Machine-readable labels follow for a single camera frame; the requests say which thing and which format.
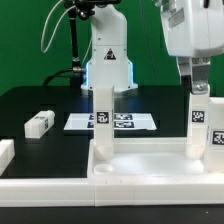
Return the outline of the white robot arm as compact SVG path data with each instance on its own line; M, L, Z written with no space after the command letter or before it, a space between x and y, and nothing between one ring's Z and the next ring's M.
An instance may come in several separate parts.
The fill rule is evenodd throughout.
M84 90L112 85L121 93L138 87L127 57L127 20L113 6L120 1L93 2L92 58ZM224 0L152 1L160 8L166 48L176 58L181 82L194 95L207 93L210 58L224 53Z

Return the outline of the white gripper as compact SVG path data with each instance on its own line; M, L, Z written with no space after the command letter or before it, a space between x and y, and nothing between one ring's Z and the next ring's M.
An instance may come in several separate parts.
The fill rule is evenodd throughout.
M161 0L160 14L168 54L177 57L180 83L189 84L191 78L191 92L206 94L208 56L224 53L223 0ZM188 57L198 58L190 63Z

